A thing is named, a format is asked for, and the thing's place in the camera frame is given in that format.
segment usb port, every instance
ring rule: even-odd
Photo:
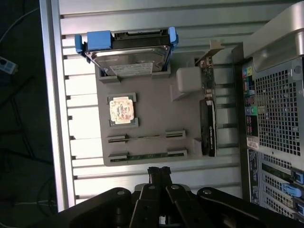
[[[250,103],[251,103],[252,105],[254,105],[254,103],[255,103],[254,96],[251,96],[251,97],[250,97]]]

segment hard drive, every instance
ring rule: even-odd
[[[87,42],[75,35],[77,53],[96,64],[106,76],[139,76],[167,70],[178,44],[175,28],[156,32],[89,32]]]

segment dark floor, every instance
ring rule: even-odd
[[[37,7],[39,7],[38,0],[2,0],[1,36],[16,19]],[[40,196],[40,200],[48,200],[49,191],[54,187],[39,10],[26,16],[9,31],[0,43],[0,56],[19,66],[18,72],[11,77],[9,85],[0,84],[0,107],[18,86],[33,77],[13,100],[0,109],[0,133],[18,129],[24,132],[13,135],[0,134],[0,223],[10,227],[25,227],[45,216],[38,210],[36,203],[12,207],[3,202],[7,198],[15,203],[36,202],[43,183],[50,179],[51,183],[46,184]],[[15,101],[17,106],[15,112],[12,101]],[[18,118],[14,114],[19,114],[21,123],[18,123]],[[26,148],[25,137],[28,138],[32,149]],[[17,152],[28,155],[29,151],[32,151],[37,158],[51,164],[12,154]],[[48,205],[42,207],[47,214],[50,214]]]

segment blue plastic handle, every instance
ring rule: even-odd
[[[294,197],[301,197],[302,192],[296,187],[293,187],[290,184],[282,184],[282,191],[286,194],[292,195]]]
[[[296,181],[300,184],[304,184],[304,176],[302,173],[295,172],[296,174]]]

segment blue connector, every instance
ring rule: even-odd
[[[301,197],[302,196],[302,192],[300,189],[292,186],[291,184],[282,184],[281,185],[281,190],[282,192],[294,196],[294,197]]]

